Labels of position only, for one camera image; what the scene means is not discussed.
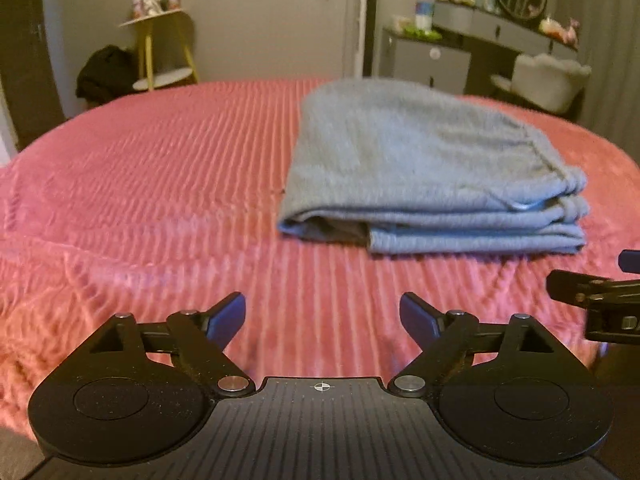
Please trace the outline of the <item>white shell-back chair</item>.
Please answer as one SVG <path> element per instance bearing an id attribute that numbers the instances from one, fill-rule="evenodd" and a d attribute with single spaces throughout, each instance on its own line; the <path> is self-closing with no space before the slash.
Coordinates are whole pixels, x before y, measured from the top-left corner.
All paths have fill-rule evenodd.
<path id="1" fill-rule="evenodd" d="M 550 54 L 519 54 L 511 78 L 490 76 L 498 90 L 517 96 L 544 112 L 564 115 L 578 94 L 586 88 L 592 68 L 575 60 L 561 60 Z"/>

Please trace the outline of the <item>black bag on floor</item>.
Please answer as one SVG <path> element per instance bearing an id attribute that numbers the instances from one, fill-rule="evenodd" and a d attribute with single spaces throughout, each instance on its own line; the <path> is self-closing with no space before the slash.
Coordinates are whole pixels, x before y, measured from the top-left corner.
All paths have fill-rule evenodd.
<path id="1" fill-rule="evenodd" d="M 136 81 L 132 52 L 110 44 L 94 52 L 82 66 L 76 79 L 75 96 L 103 105 L 136 92 Z"/>

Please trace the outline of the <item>grey sweatpants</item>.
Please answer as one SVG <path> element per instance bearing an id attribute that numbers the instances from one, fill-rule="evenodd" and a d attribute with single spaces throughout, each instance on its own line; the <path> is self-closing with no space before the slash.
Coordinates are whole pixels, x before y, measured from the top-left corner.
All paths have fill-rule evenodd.
<path id="1" fill-rule="evenodd" d="M 278 228 L 380 255 L 574 254 L 587 179 L 541 130 L 391 79 L 304 99 Z"/>

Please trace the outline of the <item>pink ribbed bedspread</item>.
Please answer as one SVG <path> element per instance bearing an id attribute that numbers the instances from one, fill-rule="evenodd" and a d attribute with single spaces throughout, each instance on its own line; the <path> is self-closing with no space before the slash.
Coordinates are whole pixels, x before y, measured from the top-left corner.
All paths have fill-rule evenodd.
<path id="1" fill-rule="evenodd" d="M 160 322 L 242 292 L 228 356 L 266 376 L 390 378 L 418 352 L 398 301 L 416 292 L 485 322 L 528 312 L 582 362 L 581 310 L 552 301 L 554 269 L 620 277 L 639 245 L 639 169 L 559 118 L 505 105 L 585 171 L 590 214 L 576 255 L 376 258 L 282 237 L 278 209 L 299 104 L 316 82 L 211 82 L 89 110 L 1 170 L 1 423 L 29 434 L 38 384 L 111 315 Z"/>

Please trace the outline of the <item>dark wooden door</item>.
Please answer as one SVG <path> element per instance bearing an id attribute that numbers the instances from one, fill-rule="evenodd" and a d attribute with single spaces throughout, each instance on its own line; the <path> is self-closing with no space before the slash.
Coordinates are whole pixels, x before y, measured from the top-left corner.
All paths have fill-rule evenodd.
<path id="1" fill-rule="evenodd" d="M 21 150 L 64 122 L 42 0 L 1 0 L 1 84 Z"/>

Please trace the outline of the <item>white vertical pipe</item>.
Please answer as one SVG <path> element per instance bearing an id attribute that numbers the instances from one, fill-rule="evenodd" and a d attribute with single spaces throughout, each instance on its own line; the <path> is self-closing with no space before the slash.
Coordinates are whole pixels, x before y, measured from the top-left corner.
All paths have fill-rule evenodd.
<path id="1" fill-rule="evenodd" d="M 368 0 L 358 0 L 356 46 L 354 53 L 354 77 L 362 78 L 364 72 L 364 55 L 366 54 Z"/>

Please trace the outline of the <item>grey vanity desk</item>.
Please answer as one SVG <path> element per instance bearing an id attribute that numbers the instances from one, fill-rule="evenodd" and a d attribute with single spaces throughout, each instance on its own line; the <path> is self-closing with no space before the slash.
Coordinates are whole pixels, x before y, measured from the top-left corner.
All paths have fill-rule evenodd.
<path id="1" fill-rule="evenodd" d="M 433 25 L 454 47 L 471 55 L 464 93 L 472 96 L 489 96 L 494 91 L 491 75 L 511 78 L 520 54 L 578 59 L 577 51 L 559 40 L 464 4 L 437 1 Z"/>

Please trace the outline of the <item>yellow two-tier side table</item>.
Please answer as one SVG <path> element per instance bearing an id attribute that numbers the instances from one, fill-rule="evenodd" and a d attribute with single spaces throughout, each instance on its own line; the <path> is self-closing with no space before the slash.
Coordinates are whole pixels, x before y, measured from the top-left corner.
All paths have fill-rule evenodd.
<path id="1" fill-rule="evenodd" d="M 139 16 L 118 27 L 134 34 L 138 77 L 132 85 L 135 92 L 200 81 L 192 52 L 193 21 L 185 10 L 172 9 L 154 16 Z"/>

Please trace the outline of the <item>white blue canister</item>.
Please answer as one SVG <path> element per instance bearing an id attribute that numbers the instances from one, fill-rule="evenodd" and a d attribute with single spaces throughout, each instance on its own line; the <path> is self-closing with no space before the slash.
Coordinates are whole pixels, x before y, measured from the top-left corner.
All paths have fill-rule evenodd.
<path id="1" fill-rule="evenodd" d="M 417 29 L 424 32 L 429 32 L 432 29 L 433 6 L 434 2 L 432 0 L 419 0 L 416 2 L 414 22 Z"/>

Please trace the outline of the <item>grey drawer cabinet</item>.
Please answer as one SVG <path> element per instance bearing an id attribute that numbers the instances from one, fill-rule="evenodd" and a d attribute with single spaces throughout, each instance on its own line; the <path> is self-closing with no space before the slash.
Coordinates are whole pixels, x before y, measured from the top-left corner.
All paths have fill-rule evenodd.
<path id="1" fill-rule="evenodd" d="M 378 76 L 424 84 L 450 94 L 463 94 L 471 65 L 469 52 L 440 42 L 382 33 Z"/>

